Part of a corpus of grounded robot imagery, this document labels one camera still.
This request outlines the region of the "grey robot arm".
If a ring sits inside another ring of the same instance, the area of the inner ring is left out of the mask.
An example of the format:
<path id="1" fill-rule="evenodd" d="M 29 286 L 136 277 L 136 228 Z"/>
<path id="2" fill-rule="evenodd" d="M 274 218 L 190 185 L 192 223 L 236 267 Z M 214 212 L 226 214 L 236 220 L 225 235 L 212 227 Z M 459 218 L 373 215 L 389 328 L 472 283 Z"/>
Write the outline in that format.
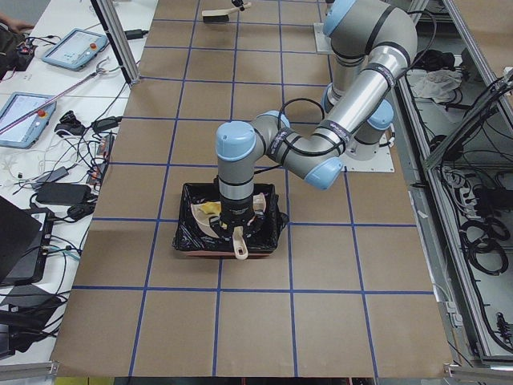
<path id="1" fill-rule="evenodd" d="M 336 1 L 322 34 L 337 73 L 322 96 L 321 115 L 288 119 L 286 108 L 250 121 L 232 120 L 216 130 L 220 213 L 209 225 L 218 237 L 246 237 L 263 221 L 253 207 L 256 162 L 266 156 L 306 183 L 328 189 L 342 169 L 342 155 L 362 141 L 378 144 L 386 95 L 404 76 L 418 52 L 411 14 L 384 1 Z"/>

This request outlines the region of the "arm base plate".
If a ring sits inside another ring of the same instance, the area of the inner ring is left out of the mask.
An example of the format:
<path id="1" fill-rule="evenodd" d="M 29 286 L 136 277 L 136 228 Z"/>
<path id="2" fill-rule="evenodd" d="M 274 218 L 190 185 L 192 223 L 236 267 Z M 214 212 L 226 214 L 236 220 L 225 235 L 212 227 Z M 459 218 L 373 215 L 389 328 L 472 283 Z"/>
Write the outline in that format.
<path id="1" fill-rule="evenodd" d="M 385 135 L 377 144 L 362 144 L 352 139 L 339 159 L 348 172 L 394 172 L 390 146 Z"/>
<path id="2" fill-rule="evenodd" d="M 322 22 L 315 22 L 313 24 L 316 51 L 319 55 L 332 55 L 333 49 L 331 47 L 331 40 L 330 37 L 324 34 L 323 27 L 324 24 Z"/>

